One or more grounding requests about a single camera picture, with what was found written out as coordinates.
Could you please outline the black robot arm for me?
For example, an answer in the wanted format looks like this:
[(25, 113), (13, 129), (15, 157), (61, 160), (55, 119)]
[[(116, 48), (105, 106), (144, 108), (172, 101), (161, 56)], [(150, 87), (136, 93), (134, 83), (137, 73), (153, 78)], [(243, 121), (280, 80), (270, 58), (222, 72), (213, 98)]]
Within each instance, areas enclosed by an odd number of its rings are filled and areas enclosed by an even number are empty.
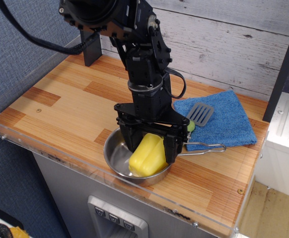
[(116, 104), (123, 138), (135, 151), (146, 132), (163, 138), (166, 162), (172, 164), (188, 140), (189, 120), (172, 108), (168, 67), (171, 49), (145, 0), (63, 0), (60, 14), (81, 31), (110, 38), (128, 72), (131, 103)]

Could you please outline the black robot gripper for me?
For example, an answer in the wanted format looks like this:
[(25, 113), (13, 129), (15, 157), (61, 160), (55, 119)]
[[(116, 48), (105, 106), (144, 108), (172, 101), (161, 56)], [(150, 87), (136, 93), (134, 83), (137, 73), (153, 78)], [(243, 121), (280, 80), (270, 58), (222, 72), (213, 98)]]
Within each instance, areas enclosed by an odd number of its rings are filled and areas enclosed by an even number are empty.
[(130, 74), (128, 89), (133, 102), (114, 106), (128, 149), (135, 152), (144, 133), (153, 133), (163, 138), (166, 162), (173, 164), (188, 141), (189, 120), (172, 108), (170, 75)]

